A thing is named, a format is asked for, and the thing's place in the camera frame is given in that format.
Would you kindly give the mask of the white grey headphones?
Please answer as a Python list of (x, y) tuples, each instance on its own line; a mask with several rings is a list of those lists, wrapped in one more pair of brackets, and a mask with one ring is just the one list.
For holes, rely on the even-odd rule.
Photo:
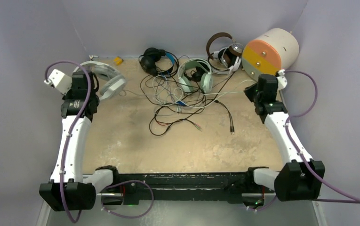
[(100, 100), (104, 101), (118, 95), (124, 90), (127, 80), (122, 73), (111, 65), (98, 61), (86, 61), (80, 64), (84, 68), (90, 66), (98, 78), (106, 81), (100, 89)]

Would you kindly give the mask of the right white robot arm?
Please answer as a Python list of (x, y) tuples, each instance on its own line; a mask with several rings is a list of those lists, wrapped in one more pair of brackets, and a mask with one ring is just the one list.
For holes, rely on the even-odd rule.
[(262, 186), (273, 190), (282, 201), (315, 200), (320, 194), (325, 166), (316, 161), (304, 149), (292, 125), (285, 105), (277, 100), (281, 86), (279, 77), (259, 75), (256, 84), (245, 88), (244, 93), (255, 106), (261, 122), (270, 131), (283, 162), (280, 171), (267, 167), (248, 169), (250, 176), (244, 179), (245, 187), (252, 192)]

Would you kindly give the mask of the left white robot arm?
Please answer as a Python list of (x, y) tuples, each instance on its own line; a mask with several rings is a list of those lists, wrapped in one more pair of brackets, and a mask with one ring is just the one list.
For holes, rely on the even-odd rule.
[(46, 81), (64, 95), (58, 158), (49, 181), (39, 188), (40, 196), (54, 211), (90, 210), (103, 189), (114, 193), (120, 188), (120, 179), (114, 176), (116, 168), (110, 165), (83, 177), (86, 138), (99, 106), (93, 78), (93, 73), (88, 77), (82, 72), (69, 76), (54, 69)]

